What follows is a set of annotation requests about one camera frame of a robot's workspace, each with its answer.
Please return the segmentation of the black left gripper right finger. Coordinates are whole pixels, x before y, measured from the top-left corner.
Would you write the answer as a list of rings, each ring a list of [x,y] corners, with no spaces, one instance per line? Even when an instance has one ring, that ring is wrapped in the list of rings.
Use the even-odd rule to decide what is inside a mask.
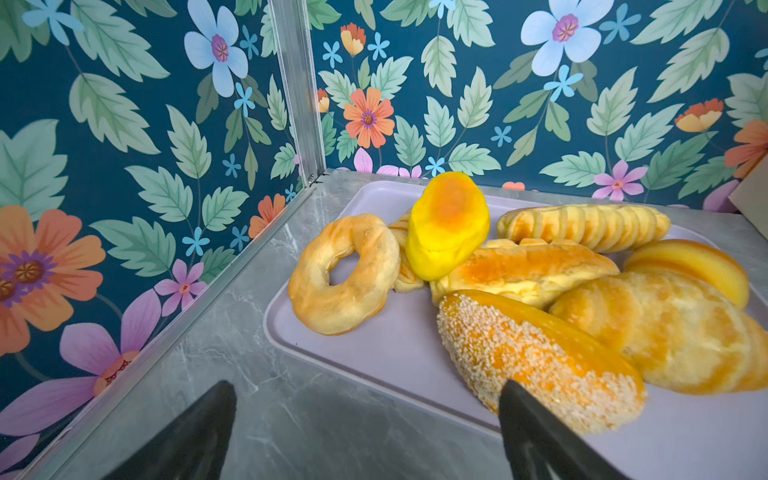
[[[626,477],[514,380],[502,389],[498,418],[515,479]]]

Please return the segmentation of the blue checkered paper bag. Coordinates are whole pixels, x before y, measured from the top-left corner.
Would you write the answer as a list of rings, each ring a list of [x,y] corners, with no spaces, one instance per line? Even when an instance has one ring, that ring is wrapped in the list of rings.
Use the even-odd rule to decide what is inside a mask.
[[[767,238],[767,170],[755,168],[733,191],[729,200]]]

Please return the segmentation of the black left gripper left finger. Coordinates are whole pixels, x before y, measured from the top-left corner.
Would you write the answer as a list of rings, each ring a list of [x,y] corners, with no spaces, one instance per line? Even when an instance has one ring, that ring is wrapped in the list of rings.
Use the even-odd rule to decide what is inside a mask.
[[[218,479],[236,416],[234,385],[219,381],[108,479]]]

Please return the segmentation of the yellow mango shaped bread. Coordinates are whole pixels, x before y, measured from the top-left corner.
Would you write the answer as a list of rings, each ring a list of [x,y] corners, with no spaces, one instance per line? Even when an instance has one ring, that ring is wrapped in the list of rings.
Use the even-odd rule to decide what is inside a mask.
[[[447,172],[433,178],[411,209],[406,256],[416,275],[438,280],[487,239],[490,210],[471,177]]]

